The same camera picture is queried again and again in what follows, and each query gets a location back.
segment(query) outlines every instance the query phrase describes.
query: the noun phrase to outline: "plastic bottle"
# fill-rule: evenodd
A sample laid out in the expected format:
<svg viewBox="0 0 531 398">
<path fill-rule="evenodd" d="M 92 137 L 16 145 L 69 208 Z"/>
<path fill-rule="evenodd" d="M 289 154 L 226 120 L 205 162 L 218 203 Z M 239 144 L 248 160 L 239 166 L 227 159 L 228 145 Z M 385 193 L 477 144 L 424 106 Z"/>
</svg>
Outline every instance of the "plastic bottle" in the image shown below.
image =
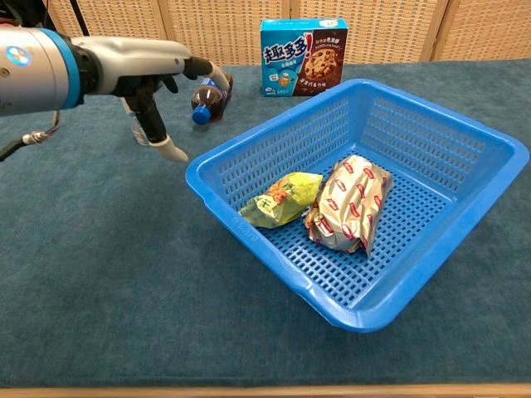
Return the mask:
<svg viewBox="0 0 531 398">
<path fill-rule="evenodd" d="M 136 139 L 136 142 L 140 145 L 149 145 L 148 137 L 146 137 L 146 133 L 144 132 L 144 129 L 142 129 L 142 126 L 140 125 L 139 121 L 136 119 L 136 115 L 131 110 L 131 108 L 127 105 L 127 101 L 122 98 L 122 105 L 124 106 L 125 113 L 127 114 L 129 118 L 129 126 L 131 127 L 131 130 L 133 130 L 134 138 Z"/>
<path fill-rule="evenodd" d="M 220 90 L 210 78 L 205 78 L 192 95 L 192 119 L 197 124 L 206 124 L 209 121 L 221 119 L 227 103 L 231 99 L 234 79 L 225 72 L 229 81 L 229 90 Z"/>
</svg>

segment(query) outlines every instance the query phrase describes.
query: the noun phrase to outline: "foil wrapped package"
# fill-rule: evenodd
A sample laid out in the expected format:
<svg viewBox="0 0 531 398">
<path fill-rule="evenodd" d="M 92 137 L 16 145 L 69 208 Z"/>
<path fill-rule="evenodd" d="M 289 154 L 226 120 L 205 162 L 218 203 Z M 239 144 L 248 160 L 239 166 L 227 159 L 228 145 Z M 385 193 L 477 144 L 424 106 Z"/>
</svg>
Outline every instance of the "foil wrapped package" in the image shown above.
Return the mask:
<svg viewBox="0 0 531 398">
<path fill-rule="evenodd" d="M 275 228 L 302 216 L 319 191 L 323 176 L 292 172 L 275 182 L 263 194 L 250 199 L 240 215 L 253 226 Z"/>
<path fill-rule="evenodd" d="M 336 163 L 304 219 L 309 238 L 348 253 L 363 247 L 370 255 L 391 189 L 391 173 L 365 158 Z"/>
</svg>

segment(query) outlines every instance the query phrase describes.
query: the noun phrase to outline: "blue bottle cap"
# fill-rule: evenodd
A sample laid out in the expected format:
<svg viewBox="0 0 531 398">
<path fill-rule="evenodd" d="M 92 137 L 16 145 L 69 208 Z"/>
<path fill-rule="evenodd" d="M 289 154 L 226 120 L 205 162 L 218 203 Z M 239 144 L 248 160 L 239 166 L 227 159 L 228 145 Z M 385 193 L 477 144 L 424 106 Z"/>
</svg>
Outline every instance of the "blue bottle cap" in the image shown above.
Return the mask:
<svg viewBox="0 0 531 398">
<path fill-rule="evenodd" d="M 192 120 L 197 124 L 207 124 L 212 114 L 205 105 L 198 105 L 192 112 Z"/>
</svg>

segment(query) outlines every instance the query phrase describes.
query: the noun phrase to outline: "blue ring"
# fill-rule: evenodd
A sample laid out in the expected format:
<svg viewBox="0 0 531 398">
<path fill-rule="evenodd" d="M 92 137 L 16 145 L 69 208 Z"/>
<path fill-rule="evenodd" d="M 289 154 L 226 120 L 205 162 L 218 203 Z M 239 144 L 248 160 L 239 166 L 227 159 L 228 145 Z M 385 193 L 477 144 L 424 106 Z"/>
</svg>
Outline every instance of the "blue ring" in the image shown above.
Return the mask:
<svg viewBox="0 0 531 398">
<path fill-rule="evenodd" d="M 66 96 L 66 101 L 61 109 L 74 108 L 77 105 L 77 100 L 79 99 L 81 92 L 80 71 L 77 68 L 76 59 L 72 54 L 72 50 L 61 36 L 49 29 L 40 29 L 40 31 L 50 37 L 55 43 L 63 57 L 66 72 L 68 73 L 68 95 Z"/>
</svg>

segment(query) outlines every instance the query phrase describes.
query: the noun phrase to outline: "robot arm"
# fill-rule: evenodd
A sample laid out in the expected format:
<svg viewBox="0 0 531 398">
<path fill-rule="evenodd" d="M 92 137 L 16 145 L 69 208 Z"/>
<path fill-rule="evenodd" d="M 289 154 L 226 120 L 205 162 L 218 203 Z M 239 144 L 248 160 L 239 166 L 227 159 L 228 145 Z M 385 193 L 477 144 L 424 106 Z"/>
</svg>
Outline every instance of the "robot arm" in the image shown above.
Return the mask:
<svg viewBox="0 0 531 398">
<path fill-rule="evenodd" d="M 175 41 L 70 39 L 47 29 L 0 27 L 0 116 L 69 109 L 83 104 L 85 95 L 124 97 L 150 145 L 176 161 L 188 159 L 167 135 L 153 94 L 161 84 L 177 93 L 173 77 L 181 73 L 229 87 L 216 65 Z"/>
</svg>

